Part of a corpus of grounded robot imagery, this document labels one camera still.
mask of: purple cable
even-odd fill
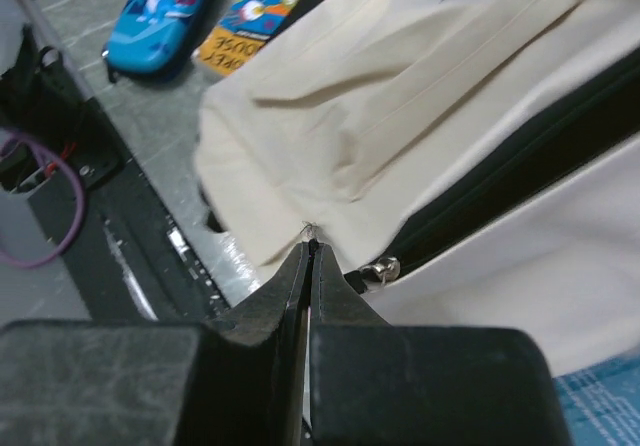
[[[28,134],[21,133],[19,131],[11,131],[10,134],[10,138],[5,142],[3,147],[0,148],[0,153],[4,153],[2,149],[5,149],[5,146],[8,146],[11,143],[13,143],[15,147],[17,147],[17,145],[21,143],[26,144],[41,168],[46,165],[47,159],[51,162],[56,163],[58,169],[69,179],[69,182],[71,183],[76,196],[76,213],[73,217],[73,221],[71,222],[71,226],[69,227],[69,231],[67,232],[63,240],[60,241],[60,243],[55,247],[55,249],[44,258],[36,259],[34,261],[22,261],[9,256],[6,252],[0,249],[1,262],[10,264],[11,266],[15,266],[18,268],[33,269],[47,264],[50,261],[53,261],[55,258],[64,253],[78,235],[78,232],[80,231],[80,227],[82,225],[82,219],[84,217],[86,204],[84,187],[82,186],[82,181],[73,170],[73,168],[65,163],[65,161],[53,151],[42,146],[40,143],[38,143],[38,141],[33,139]],[[5,156],[6,154],[0,154],[0,160],[2,160],[2,158]]]

